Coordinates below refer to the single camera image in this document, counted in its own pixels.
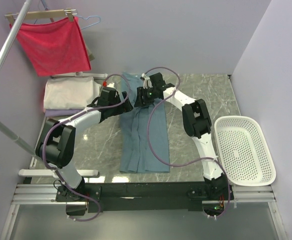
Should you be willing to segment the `blue t shirt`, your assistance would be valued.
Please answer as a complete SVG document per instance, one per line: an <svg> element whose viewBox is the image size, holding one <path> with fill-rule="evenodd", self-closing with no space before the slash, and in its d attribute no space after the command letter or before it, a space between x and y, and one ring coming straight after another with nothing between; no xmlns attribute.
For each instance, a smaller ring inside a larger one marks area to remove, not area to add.
<svg viewBox="0 0 292 240"><path fill-rule="evenodd" d="M153 104L137 107L119 117L123 135L123 148L120 162L122 173L168 173L170 167L160 162L152 150L169 163L169 141L164 105L156 99Z"/></svg>

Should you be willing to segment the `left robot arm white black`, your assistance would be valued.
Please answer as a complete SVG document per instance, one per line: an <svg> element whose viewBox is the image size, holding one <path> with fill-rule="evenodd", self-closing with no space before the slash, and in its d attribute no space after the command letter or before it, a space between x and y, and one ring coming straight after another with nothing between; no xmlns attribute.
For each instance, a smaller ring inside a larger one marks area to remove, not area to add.
<svg viewBox="0 0 292 240"><path fill-rule="evenodd" d="M82 111L62 120L47 120L44 124L35 149L36 156L43 160L46 168L55 172L63 185L68 186L68 195L74 201L82 200L86 194L84 178L72 163L76 134L109 117L130 112L133 106L129 93L104 87Z"/></svg>

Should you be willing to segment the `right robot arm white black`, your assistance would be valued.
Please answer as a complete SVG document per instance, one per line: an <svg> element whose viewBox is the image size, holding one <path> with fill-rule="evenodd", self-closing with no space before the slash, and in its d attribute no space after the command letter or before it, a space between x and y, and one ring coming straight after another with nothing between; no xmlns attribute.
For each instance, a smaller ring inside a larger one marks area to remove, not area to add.
<svg viewBox="0 0 292 240"><path fill-rule="evenodd" d="M225 170L219 163L211 137L212 121L203 99L194 99L178 88L181 84L180 77L177 85L166 83L161 73L147 76L141 75L143 85L137 88L135 107L149 106L156 99L161 99L152 110L147 123L147 141L153 155L164 165L170 167L185 167L195 162L202 162L204 174L204 187L196 190L200 198L209 200L231 199L231 189ZM185 133L192 138L196 145L200 158L183 164L165 162L153 149L150 141L150 124L156 109L164 102L169 102L182 113L183 128Z"/></svg>

